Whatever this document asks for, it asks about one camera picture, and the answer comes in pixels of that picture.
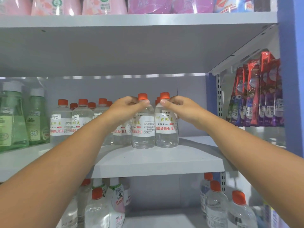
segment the pink package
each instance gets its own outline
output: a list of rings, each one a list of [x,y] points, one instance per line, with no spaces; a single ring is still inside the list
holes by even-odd
[[[80,0],[33,0],[32,16],[81,15]]]
[[[0,15],[31,15],[31,0],[0,0]]]
[[[128,0],[129,14],[169,14],[171,0]]]
[[[128,11],[125,0],[83,0],[82,14],[128,14]]]
[[[172,0],[172,13],[213,13],[214,0]]]

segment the green bottle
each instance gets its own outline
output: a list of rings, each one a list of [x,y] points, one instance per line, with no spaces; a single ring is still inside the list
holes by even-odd
[[[3,83],[0,104],[0,152],[27,147],[28,136],[22,110],[22,83]]]
[[[44,89],[31,89],[30,112],[26,118],[29,144],[38,145],[50,142],[50,124],[46,116]]]

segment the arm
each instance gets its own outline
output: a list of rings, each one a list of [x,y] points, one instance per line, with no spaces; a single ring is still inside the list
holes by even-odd
[[[161,104],[205,130],[262,197],[290,227],[304,227],[304,159],[272,145],[204,110],[191,99],[175,96]]]
[[[54,228],[94,165],[105,136],[145,108],[125,97],[0,186],[3,227]]]

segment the hanging product package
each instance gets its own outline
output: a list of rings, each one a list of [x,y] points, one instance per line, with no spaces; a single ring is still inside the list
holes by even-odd
[[[284,100],[281,72],[281,60],[277,60],[278,70],[275,87],[275,113],[272,118],[273,126],[284,126]]]
[[[82,15],[128,14],[125,0],[83,0]]]
[[[231,123],[235,126],[241,124],[241,104],[243,98],[243,68],[237,69],[237,82],[235,88],[235,98],[232,107]]]
[[[128,0],[129,14],[169,14],[171,0]]]
[[[80,0],[33,0],[32,16],[81,15]]]
[[[172,0],[174,14],[213,13],[214,0]]]
[[[251,60],[248,63],[248,85],[246,100],[246,126],[257,126],[259,114],[259,60]]]
[[[275,83],[277,79],[278,61],[272,55],[268,57],[268,67],[264,126],[272,126],[272,118],[275,113]]]
[[[246,118],[246,99],[247,99],[247,86],[248,86],[248,65],[243,65],[243,97],[241,103],[241,123],[240,126],[245,126],[245,118]]]
[[[265,96],[268,74],[268,58],[270,52],[262,52],[260,57],[260,99],[259,99],[259,126],[264,126]]]
[[[236,83],[237,83],[237,78],[238,78],[237,75],[235,75],[232,94],[231,94],[229,107],[228,107],[228,112],[227,112],[227,116],[226,116],[226,121],[227,122],[231,122],[232,107],[233,107],[233,103],[234,103],[234,99],[235,99],[235,87],[236,87]]]
[[[215,0],[215,13],[254,12],[253,0]]]
[[[0,0],[0,15],[31,15],[31,0]]]

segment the white bottle cap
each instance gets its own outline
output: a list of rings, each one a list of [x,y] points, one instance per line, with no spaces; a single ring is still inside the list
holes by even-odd
[[[102,183],[102,178],[95,178],[95,179],[93,179],[93,187],[99,187],[102,184],[103,184]]]
[[[31,96],[40,96],[44,97],[44,89],[43,88],[34,88],[31,89]]]
[[[22,93],[23,84],[19,81],[6,81],[3,82],[3,91],[15,91]]]
[[[119,184],[119,179],[117,177],[110,178],[110,186],[116,186]]]

